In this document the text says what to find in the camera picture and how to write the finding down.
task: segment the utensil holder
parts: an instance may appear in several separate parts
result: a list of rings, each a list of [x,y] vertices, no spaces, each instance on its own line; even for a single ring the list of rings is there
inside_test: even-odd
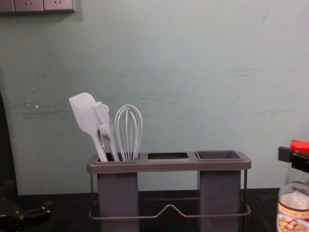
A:
[[[156,219],[172,208],[183,218],[198,218],[200,232],[237,232],[240,217],[245,231],[245,216],[251,212],[246,204],[250,168],[251,160],[233,150],[141,153],[134,162],[99,162],[98,156],[93,156],[87,171],[91,174],[92,196],[93,174],[98,178],[100,217],[93,215],[93,200],[89,216],[101,221],[102,232],[139,232],[139,220]],[[175,205],[167,204],[156,215],[140,216],[137,173],[176,171],[198,171],[200,214],[187,215]],[[241,171],[244,171],[243,199],[240,198]]]

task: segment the white whisk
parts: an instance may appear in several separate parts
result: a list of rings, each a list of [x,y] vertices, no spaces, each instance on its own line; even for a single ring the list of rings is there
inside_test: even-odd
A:
[[[120,107],[115,116],[115,130],[122,160],[137,160],[143,130],[143,119],[139,110],[133,105]]]

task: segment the electrical outlet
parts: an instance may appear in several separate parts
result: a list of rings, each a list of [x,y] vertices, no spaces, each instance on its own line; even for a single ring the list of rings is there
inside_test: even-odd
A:
[[[14,0],[0,0],[0,13],[8,13],[14,11]]]
[[[14,0],[16,12],[44,11],[43,0]]]
[[[73,0],[44,0],[44,10],[74,12],[74,2]]]

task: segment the plastic bottle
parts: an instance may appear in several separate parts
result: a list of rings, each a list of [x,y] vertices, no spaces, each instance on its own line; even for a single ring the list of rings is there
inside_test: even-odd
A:
[[[277,231],[309,232],[309,142],[291,142],[291,163],[279,191]]]

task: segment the jar label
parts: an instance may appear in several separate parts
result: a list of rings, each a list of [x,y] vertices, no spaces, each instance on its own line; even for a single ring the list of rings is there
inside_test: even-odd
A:
[[[278,232],[309,232],[309,210],[297,210],[278,203]]]

